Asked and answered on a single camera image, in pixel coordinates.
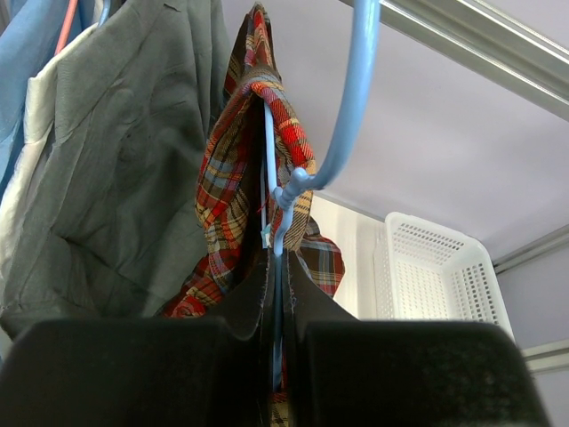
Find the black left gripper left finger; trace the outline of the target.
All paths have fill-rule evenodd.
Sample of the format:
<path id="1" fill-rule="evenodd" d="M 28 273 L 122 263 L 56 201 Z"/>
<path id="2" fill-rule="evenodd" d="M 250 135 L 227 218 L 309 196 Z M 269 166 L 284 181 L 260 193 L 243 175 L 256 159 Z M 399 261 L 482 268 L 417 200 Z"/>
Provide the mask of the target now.
<path id="1" fill-rule="evenodd" d="M 52 320 L 1 370 L 4 426 L 267 426 L 274 263 L 201 318 Z"/>

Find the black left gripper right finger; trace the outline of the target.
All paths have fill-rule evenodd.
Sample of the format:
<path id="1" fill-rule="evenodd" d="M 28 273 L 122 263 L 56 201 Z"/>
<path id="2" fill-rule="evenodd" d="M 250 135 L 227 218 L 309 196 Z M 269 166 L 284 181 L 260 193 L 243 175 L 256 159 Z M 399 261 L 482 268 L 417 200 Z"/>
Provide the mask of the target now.
<path id="1" fill-rule="evenodd" d="M 546 426 L 513 341 L 467 321 L 363 321 L 283 259 L 293 426 Z"/>

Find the plaid shirt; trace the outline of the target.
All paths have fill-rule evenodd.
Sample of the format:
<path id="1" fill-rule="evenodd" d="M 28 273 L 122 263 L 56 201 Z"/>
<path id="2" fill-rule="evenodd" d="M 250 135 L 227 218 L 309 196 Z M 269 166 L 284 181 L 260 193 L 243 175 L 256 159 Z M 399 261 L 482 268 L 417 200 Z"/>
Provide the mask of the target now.
<path id="1" fill-rule="evenodd" d="M 260 168 L 266 147 L 264 109 L 273 115 L 277 182 L 295 168 L 317 169 L 309 140 L 286 99 L 273 54 L 271 25 L 255 4 L 239 29 L 223 88 L 226 102 L 206 143 L 196 184 L 196 216 L 207 254 L 180 291 L 158 312 L 168 318 L 197 318 L 217 305 L 252 270 L 260 254 L 260 210 L 279 226 L 282 211 L 260 198 Z"/>

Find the light blue hanger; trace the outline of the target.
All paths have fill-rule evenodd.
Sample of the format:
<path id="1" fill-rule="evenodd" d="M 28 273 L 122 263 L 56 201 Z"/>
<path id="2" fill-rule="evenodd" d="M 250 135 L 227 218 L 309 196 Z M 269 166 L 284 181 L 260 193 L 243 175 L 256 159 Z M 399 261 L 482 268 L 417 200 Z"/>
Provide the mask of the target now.
<path id="1" fill-rule="evenodd" d="M 272 388 L 280 389 L 283 377 L 283 280 L 282 259 L 284 238 L 293 223 L 293 208 L 297 199 L 307 190 L 324 189 L 333 182 L 347 164 L 354 148 L 373 78 L 376 50 L 379 40 L 381 3 L 364 0 L 353 3 L 353 19 L 349 49 L 349 64 L 343 87 L 341 105 L 333 129 L 333 137 L 325 160 L 317 173 L 310 174 L 298 167 L 282 188 L 277 185 L 276 168 L 276 114 L 264 102 L 266 161 L 261 181 L 268 184 L 271 199 L 282 211 L 282 220 L 269 229 L 274 232 L 271 245 L 276 267 L 274 297 L 274 343 L 272 350 Z"/>

